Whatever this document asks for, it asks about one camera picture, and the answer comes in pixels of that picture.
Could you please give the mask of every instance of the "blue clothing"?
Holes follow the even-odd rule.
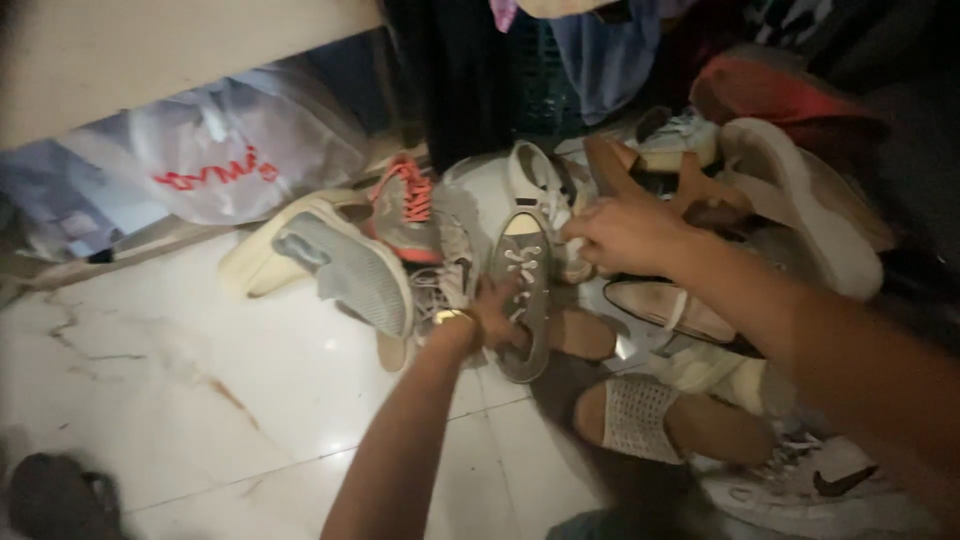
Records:
[[[660,42],[660,2],[626,0],[633,20],[606,24],[593,13],[550,19],[564,69],[587,125],[620,109],[647,81]]]

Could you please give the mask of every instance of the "gray and orange sneaker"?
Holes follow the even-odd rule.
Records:
[[[418,264],[440,264],[444,250],[432,216],[433,185],[413,158],[395,156],[370,192],[373,215],[364,232],[386,244],[398,257]]]

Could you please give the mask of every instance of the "gray mesh shoe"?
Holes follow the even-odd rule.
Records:
[[[399,259],[335,214],[297,214],[276,233],[273,246],[317,278],[321,298],[339,300],[388,335],[412,332],[413,295]]]
[[[507,218],[490,260],[490,274],[502,280],[519,271],[523,288],[503,307],[511,321],[526,327],[532,339],[530,350],[515,347],[497,351],[497,365],[508,380],[527,383],[546,368],[547,308],[549,305],[550,240],[539,212],[519,209]]]
[[[432,215],[433,185],[417,162],[406,155],[394,157],[390,168],[371,190],[373,216],[367,233],[394,250],[403,260],[421,264],[444,261],[440,228]]]

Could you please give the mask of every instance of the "orange shoelace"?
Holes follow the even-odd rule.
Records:
[[[403,221],[419,223],[430,218],[433,184],[420,173],[420,168],[413,160],[398,160],[387,171],[387,177],[398,175],[406,184],[406,193],[403,196]]]

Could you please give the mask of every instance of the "nike swoosh logo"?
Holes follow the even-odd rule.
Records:
[[[873,467],[867,467],[862,471],[857,471],[852,475],[847,475],[832,482],[824,480],[824,477],[820,476],[820,471],[817,471],[813,474],[813,487],[817,489],[817,493],[822,497],[842,497],[846,495],[848,491],[859,485],[860,482],[873,476],[877,468],[875,465]]]

